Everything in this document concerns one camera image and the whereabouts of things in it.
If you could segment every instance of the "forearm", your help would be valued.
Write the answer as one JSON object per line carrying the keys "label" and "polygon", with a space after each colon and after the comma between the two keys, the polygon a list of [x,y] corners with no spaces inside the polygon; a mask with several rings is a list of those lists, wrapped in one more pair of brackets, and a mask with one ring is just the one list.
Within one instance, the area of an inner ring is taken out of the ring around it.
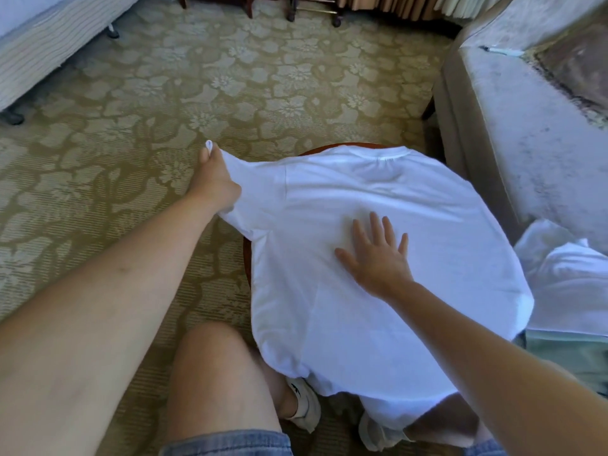
{"label": "forearm", "polygon": [[7,454],[95,452],[214,213],[187,196],[0,326]]}
{"label": "forearm", "polygon": [[605,454],[608,404],[407,283],[389,301],[512,456]]}

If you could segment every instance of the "sofa armrest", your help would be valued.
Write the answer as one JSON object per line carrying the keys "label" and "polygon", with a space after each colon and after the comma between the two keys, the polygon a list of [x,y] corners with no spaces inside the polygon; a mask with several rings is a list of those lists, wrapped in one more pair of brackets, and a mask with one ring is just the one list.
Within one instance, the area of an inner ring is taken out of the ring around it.
{"label": "sofa armrest", "polygon": [[608,0],[501,0],[464,28],[455,47],[525,50],[578,22]]}

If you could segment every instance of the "person's left arm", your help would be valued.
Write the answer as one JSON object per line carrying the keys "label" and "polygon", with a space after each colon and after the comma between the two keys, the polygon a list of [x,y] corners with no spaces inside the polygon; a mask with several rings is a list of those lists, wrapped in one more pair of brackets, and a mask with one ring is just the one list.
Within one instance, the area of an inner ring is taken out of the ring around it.
{"label": "person's left arm", "polygon": [[203,149],[185,197],[0,324],[3,454],[95,454],[203,229],[240,192]]}

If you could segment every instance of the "denim shorts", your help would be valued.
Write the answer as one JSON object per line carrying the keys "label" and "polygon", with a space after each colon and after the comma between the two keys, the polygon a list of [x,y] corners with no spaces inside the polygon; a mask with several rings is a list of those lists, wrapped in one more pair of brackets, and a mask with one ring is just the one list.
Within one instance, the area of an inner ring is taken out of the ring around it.
{"label": "denim shorts", "polygon": [[508,456],[496,440],[488,440],[465,449],[464,456]]}
{"label": "denim shorts", "polygon": [[293,456],[289,437],[271,430],[230,430],[165,445],[159,456]]}

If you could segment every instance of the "round wooden table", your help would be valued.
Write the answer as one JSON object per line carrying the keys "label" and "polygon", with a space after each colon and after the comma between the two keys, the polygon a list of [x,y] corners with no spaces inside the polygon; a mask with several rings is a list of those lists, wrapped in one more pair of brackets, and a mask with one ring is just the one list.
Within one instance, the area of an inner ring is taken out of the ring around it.
{"label": "round wooden table", "polygon": [[[327,149],[332,149],[333,147],[338,147],[340,145],[356,145],[357,147],[365,147],[366,149],[385,149],[386,146],[380,144],[370,144],[367,142],[343,142],[340,144],[330,144],[324,145],[323,147],[317,147],[316,149],[309,150],[308,152],[304,152],[300,154],[300,157],[306,155],[313,155],[323,152]],[[247,281],[249,282],[249,286],[251,286],[251,242],[243,237],[243,264],[245,264],[245,274],[247,275]]]}

